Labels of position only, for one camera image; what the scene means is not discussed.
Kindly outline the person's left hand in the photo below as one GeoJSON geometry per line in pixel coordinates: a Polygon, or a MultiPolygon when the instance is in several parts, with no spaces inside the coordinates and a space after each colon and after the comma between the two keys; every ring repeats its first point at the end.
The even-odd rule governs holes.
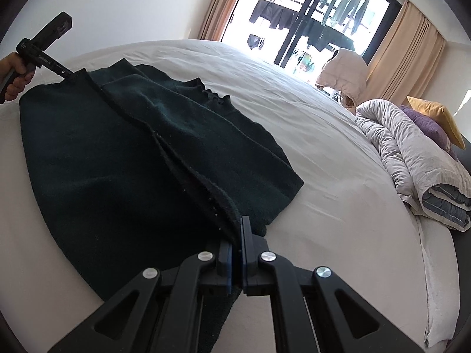
{"type": "Polygon", "coordinates": [[[15,100],[34,74],[35,70],[28,69],[16,52],[1,59],[1,101],[15,100]]]}

